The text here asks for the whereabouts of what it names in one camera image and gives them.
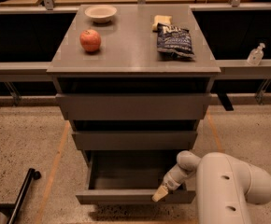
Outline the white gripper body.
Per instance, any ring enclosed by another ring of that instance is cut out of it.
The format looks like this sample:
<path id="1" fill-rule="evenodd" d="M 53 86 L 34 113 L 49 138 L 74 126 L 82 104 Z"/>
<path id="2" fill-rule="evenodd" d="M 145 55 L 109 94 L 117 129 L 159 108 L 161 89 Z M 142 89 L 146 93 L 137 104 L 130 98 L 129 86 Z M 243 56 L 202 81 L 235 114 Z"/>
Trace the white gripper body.
<path id="1" fill-rule="evenodd" d="M 184 170 L 176 164 L 164 175 L 162 186 L 168 191 L 174 191 L 190 177 L 190 174 L 190 171 Z"/>

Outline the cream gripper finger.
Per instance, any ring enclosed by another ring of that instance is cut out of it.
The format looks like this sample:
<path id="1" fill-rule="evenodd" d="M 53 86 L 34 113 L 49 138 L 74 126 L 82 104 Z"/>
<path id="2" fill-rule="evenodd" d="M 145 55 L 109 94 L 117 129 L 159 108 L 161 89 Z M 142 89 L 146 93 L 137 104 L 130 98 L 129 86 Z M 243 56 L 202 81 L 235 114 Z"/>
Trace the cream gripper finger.
<path id="1" fill-rule="evenodd" d="M 156 192 L 152 195 L 152 200 L 157 203 L 162 198 L 167 196 L 168 193 L 169 193 L 168 187 L 161 185 L 159 188 L 157 188 Z"/>

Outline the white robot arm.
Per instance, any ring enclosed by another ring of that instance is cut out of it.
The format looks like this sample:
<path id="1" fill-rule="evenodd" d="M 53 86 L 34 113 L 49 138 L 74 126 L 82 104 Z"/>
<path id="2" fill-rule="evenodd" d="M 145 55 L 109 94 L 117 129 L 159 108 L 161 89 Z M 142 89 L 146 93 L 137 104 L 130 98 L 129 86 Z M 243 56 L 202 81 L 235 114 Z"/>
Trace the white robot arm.
<path id="1" fill-rule="evenodd" d="M 199 224 L 251 224 L 248 205 L 271 202 L 271 175 L 264 169 L 220 152 L 200 158 L 181 151 L 153 194 L 155 202 L 196 178 Z"/>

